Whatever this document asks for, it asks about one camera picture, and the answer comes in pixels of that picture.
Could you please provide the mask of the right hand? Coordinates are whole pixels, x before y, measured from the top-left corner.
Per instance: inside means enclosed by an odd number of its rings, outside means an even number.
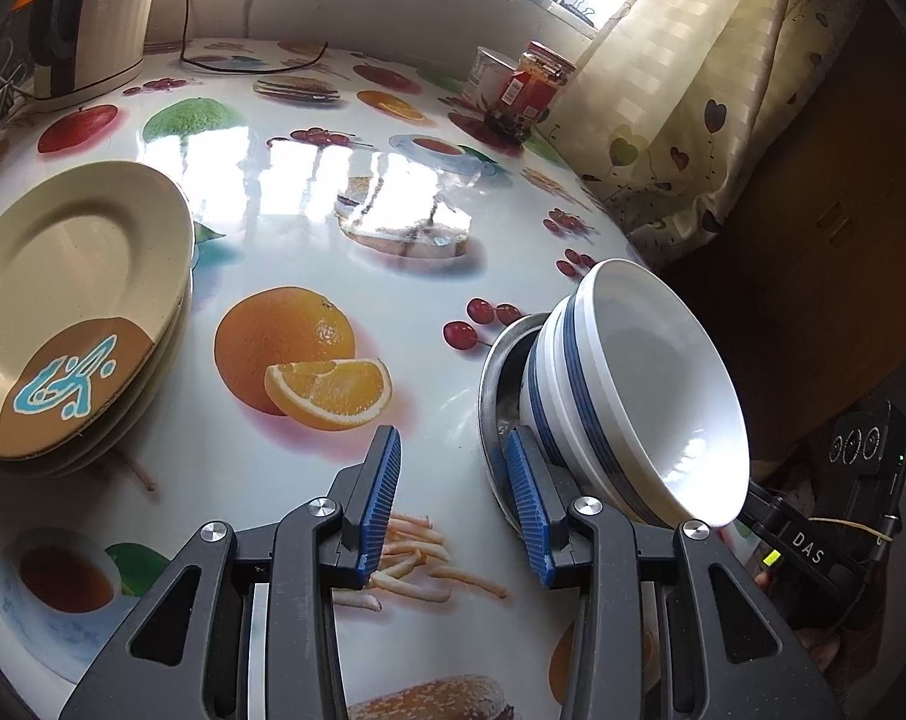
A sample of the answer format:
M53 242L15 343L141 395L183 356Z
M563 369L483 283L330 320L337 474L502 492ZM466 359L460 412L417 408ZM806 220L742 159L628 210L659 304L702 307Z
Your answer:
M819 670L826 671L832 665L840 650L840 637L837 634L814 629L796 629L795 635Z

